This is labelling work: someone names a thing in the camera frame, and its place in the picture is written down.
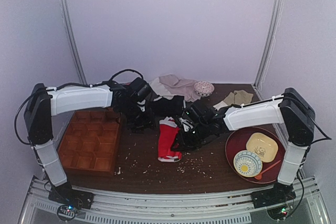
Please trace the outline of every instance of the red tray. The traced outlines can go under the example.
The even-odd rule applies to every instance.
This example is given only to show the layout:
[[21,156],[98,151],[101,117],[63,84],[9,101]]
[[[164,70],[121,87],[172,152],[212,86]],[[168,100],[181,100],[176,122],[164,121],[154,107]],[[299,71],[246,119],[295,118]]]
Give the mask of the red tray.
[[[248,178],[248,177],[244,177],[242,175],[240,175],[239,173],[237,173],[237,171],[234,168],[234,164],[233,164],[233,159],[236,156],[236,154],[240,151],[246,150],[246,143],[249,140],[249,138],[251,137],[252,134],[260,132],[262,134],[265,134],[266,136],[270,137],[271,139],[273,139],[275,142],[277,142],[279,149],[278,149],[278,153],[275,156],[274,160],[270,163],[263,163],[262,164],[262,170],[265,170],[267,167],[271,166],[272,164],[276,163],[277,161],[281,160],[280,164],[277,164],[275,167],[273,167],[272,169],[268,170],[267,172],[265,172],[263,174],[263,178],[261,180],[256,180],[254,177],[252,178]],[[240,129],[238,131],[235,131],[234,133],[232,133],[228,140],[226,141],[226,145],[225,145],[225,155],[226,155],[226,159],[229,162],[229,165],[231,166],[231,168],[244,180],[250,181],[252,183],[255,184],[270,184],[273,183],[277,180],[280,169],[281,169],[281,165],[282,165],[282,161],[284,160],[284,156],[285,156],[285,148],[283,147],[282,143],[280,142],[280,140],[272,133],[270,133],[267,130],[264,130],[262,128],[258,128],[258,127],[247,127],[247,128],[243,128]]]

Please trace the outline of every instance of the square yellow plate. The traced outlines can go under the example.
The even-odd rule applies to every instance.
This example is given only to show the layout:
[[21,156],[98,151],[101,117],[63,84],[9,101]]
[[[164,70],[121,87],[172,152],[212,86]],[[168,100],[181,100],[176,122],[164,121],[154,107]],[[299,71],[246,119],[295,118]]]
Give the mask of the square yellow plate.
[[278,152],[278,144],[262,133],[254,133],[246,143],[246,150],[256,153],[264,163],[272,162]]

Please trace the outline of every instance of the vertical metal pole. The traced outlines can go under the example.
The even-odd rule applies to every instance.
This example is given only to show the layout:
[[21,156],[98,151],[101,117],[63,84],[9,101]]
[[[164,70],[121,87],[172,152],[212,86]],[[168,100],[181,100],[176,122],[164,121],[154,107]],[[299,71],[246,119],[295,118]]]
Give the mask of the vertical metal pole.
[[269,58],[271,56],[272,45],[274,43],[274,35],[275,35],[275,31],[278,25],[279,15],[281,12],[282,1],[283,0],[274,0],[271,22],[270,22],[269,29],[268,29],[268,35],[266,38],[264,52],[262,53],[263,57],[261,58],[256,81],[254,83],[254,86],[258,90],[261,88],[262,79],[267,71],[267,65],[268,65]]
[[71,25],[67,0],[60,0],[60,3],[61,3],[61,10],[62,10],[62,14],[63,14],[64,24],[65,24],[65,27],[66,27],[66,32],[67,32],[67,35],[68,35],[68,40],[69,40],[69,43],[70,43],[70,47],[71,47],[71,51],[72,51],[72,58],[73,58],[74,63],[75,63],[76,71],[77,71],[80,82],[82,84],[87,84],[85,74],[84,74],[84,71],[83,71],[83,67],[82,67],[82,64],[80,62],[78,49],[77,49],[77,46],[76,46],[74,31],[72,30],[72,25]]

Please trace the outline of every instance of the red spoon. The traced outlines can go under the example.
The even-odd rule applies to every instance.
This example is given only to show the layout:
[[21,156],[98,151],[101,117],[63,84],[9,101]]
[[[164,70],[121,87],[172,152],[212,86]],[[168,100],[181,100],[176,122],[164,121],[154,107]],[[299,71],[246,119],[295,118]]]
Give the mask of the red spoon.
[[278,162],[272,164],[270,167],[268,167],[267,169],[263,170],[261,173],[259,173],[258,175],[256,175],[254,178],[256,180],[261,180],[262,179],[262,174],[264,172],[267,172],[268,170],[272,169],[274,166],[276,166],[277,164],[279,164],[281,162],[281,160],[279,160]]

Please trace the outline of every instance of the bowl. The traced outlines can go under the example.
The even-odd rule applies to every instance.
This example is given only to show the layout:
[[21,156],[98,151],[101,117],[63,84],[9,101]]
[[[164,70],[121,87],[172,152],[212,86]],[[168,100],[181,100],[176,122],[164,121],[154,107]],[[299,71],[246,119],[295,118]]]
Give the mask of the bowl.
[[246,150],[256,153],[262,162],[272,162],[278,153],[278,144],[262,133],[254,133],[246,143]]
[[257,176],[263,168],[263,163],[259,156],[249,151],[238,152],[234,157],[233,164],[237,173],[244,177]]
[[209,95],[214,92],[215,87],[207,81],[199,81],[195,83],[194,89],[196,94],[198,94],[200,97],[208,97]]

